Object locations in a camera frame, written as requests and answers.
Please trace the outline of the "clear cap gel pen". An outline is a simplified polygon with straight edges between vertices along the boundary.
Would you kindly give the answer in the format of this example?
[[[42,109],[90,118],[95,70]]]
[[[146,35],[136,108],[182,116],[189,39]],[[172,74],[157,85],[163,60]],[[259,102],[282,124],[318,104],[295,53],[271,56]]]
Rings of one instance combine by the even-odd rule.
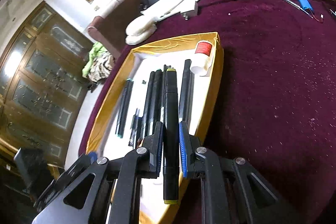
[[[135,110],[130,127],[131,133],[128,146],[132,147],[132,149],[136,149],[138,147],[141,135],[142,118],[140,117],[139,112],[139,109]]]

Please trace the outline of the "silver pen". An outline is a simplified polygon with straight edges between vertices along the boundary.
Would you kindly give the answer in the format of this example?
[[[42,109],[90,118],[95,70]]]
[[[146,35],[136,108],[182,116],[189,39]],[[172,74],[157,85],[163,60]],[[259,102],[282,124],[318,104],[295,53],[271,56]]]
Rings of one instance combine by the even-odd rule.
[[[309,14],[307,11],[305,11],[302,7],[300,7],[298,4],[294,3],[291,0],[282,0],[285,1],[286,3],[290,4],[291,6],[295,7],[296,9],[304,12],[306,15],[308,15],[309,17],[313,18],[313,16],[311,14]]]

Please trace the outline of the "wooden cabinet doors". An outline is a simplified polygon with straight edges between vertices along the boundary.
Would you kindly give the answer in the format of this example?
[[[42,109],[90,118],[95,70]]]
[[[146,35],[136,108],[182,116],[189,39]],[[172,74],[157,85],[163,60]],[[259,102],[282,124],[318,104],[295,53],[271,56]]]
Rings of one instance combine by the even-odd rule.
[[[46,2],[25,19],[1,56],[1,149],[43,150],[64,167],[88,91],[82,69],[92,42]]]

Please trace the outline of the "black marker green cap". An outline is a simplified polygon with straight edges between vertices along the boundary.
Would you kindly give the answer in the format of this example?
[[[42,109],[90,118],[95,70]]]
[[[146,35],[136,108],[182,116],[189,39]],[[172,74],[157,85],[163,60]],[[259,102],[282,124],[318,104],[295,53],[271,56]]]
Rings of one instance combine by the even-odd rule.
[[[162,70],[158,69],[154,75],[153,88],[149,108],[148,135],[154,134],[156,121],[158,120],[159,100],[161,96]]]

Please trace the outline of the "long black marker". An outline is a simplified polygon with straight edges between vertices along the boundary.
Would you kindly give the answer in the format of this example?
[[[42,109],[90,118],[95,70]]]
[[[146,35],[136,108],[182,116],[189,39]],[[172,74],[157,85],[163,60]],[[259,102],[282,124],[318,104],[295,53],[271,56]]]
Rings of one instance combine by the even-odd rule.
[[[142,139],[144,139],[147,136],[147,132],[148,132],[147,123],[148,123],[149,107],[150,107],[151,94],[152,94],[152,89],[153,89],[154,76],[155,76],[155,71],[152,71],[150,73],[150,77],[148,81],[145,105],[144,105],[143,116],[142,116],[142,126],[141,126]]]

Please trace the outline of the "nail clipper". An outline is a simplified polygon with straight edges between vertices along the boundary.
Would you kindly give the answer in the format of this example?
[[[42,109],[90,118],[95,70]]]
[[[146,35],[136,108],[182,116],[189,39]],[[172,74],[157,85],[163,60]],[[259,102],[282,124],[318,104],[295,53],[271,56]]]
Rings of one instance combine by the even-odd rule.
[[[331,13],[332,16],[336,17],[335,11],[333,11],[332,9],[329,9],[329,12]]]

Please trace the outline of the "wrapped white round cakes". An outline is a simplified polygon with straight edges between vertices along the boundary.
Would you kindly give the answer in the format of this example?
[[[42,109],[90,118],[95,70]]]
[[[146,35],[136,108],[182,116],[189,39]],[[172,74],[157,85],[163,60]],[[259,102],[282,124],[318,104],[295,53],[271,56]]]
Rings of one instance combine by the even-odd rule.
[[[137,45],[154,34],[156,29],[154,17],[141,15],[128,24],[125,42],[130,46]]]

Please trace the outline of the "gold lined white box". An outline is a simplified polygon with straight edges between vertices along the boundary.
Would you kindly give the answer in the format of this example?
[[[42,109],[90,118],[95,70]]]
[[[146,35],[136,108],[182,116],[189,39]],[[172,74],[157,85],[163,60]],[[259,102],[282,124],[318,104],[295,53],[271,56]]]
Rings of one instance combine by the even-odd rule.
[[[100,223],[172,223],[199,172],[187,139],[201,147],[223,71],[219,34],[208,32],[132,49],[100,105],[86,150]]]

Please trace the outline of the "white power adapter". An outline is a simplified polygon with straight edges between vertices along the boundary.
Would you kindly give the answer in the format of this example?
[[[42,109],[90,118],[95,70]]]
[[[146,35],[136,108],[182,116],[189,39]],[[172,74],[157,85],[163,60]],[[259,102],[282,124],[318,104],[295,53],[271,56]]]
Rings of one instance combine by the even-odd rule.
[[[196,1],[183,3],[180,14],[185,20],[189,20],[190,18],[197,16],[198,3]]]

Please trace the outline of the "white red label pill bottle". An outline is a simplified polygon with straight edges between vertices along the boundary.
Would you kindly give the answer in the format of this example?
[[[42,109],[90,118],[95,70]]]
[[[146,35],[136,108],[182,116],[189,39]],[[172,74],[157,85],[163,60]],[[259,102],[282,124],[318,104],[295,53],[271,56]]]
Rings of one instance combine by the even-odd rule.
[[[195,52],[191,58],[190,71],[197,76],[205,76],[212,64],[213,45],[208,40],[197,42]]]

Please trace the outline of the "blue battery pack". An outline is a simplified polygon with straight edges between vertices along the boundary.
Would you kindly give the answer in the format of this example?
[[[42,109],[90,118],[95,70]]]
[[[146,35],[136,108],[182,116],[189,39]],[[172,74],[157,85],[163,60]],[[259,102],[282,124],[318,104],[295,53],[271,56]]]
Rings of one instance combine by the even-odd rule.
[[[301,8],[303,9],[303,11],[305,11],[306,13],[308,13],[308,15],[315,19],[316,21],[318,21],[319,23],[323,23],[323,15],[321,14],[319,16],[319,18],[317,18],[314,14],[314,10],[309,2],[309,0],[298,0],[299,4],[301,6]]]

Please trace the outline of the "black marker yellow-green cap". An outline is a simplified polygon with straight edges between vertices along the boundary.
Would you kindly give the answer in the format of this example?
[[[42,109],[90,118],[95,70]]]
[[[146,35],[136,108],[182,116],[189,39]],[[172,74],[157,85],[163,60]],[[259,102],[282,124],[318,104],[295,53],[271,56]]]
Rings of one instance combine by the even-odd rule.
[[[177,72],[168,68],[165,74],[163,136],[163,200],[176,204],[179,199],[179,123]]]

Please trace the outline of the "black test gel pen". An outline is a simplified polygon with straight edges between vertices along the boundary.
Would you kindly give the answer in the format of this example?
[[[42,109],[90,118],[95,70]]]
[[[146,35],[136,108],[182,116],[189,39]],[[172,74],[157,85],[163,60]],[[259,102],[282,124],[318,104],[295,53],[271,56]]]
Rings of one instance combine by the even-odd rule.
[[[166,71],[169,67],[165,64],[162,71],[162,86],[161,86],[161,108],[164,108],[165,100],[165,82],[166,82]]]

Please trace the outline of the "black marker yellow cap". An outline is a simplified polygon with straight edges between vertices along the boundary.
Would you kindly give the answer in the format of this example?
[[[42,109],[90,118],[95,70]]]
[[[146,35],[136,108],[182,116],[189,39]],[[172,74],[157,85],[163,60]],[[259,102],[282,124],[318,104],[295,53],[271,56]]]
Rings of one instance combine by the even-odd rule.
[[[191,60],[185,60],[179,98],[179,121],[185,121],[188,127],[190,127],[194,91],[194,74],[190,71],[190,66]]]

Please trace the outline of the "green and patterned cloth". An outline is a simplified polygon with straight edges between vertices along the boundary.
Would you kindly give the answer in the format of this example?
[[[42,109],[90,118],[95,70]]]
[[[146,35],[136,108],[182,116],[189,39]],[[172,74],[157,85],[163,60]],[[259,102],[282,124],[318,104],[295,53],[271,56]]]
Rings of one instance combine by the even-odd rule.
[[[116,59],[103,46],[96,42],[88,53],[88,63],[82,69],[82,76],[93,83],[109,77]]]

